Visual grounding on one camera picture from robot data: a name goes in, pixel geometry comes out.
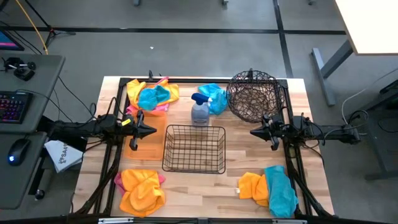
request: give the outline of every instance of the blue towel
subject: blue towel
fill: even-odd
[[[226,101],[226,92],[217,84],[210,83],[199,86],[198,90],[201,94],[210,97],[213,101],[210,103],[210,114],[221,114],[228,105]]]
[[[155,88],[146,88],[141,91],[138,99],[138,106],[144,110],[153,110],[158,103],[170,99],[170,92],[160,85]]]
[[[284,169],[284,166],[272,166],[264,169],[270,195],[269,210],[271,215],[277,218],[291,218],[299,203]]]

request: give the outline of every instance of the computer mouse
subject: computer mouse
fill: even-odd
[[[25,154],[30,145],[29,139],[16,140],[8,152],[7,161],[12,166],[19,166],[25,159]]]

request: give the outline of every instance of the wire basket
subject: wire basket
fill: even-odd
[[[276,78],[252,70],[235,75],[226,87],[231,112],[249,123],[259,123],[262,117],[278,114],[284,104],[283,87]]]
[[[223,174],[225,150],[222,127],[169,125],[162,168],[168,172]]]

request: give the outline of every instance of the monitor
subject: monitor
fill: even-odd
[[[7,32],[0,30],[0,50],[25,50]]]

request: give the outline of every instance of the rgb keyboard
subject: rgb keyboard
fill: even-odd
[[[31,93],[0,91],[0,123],[21,124],[31,98]]]

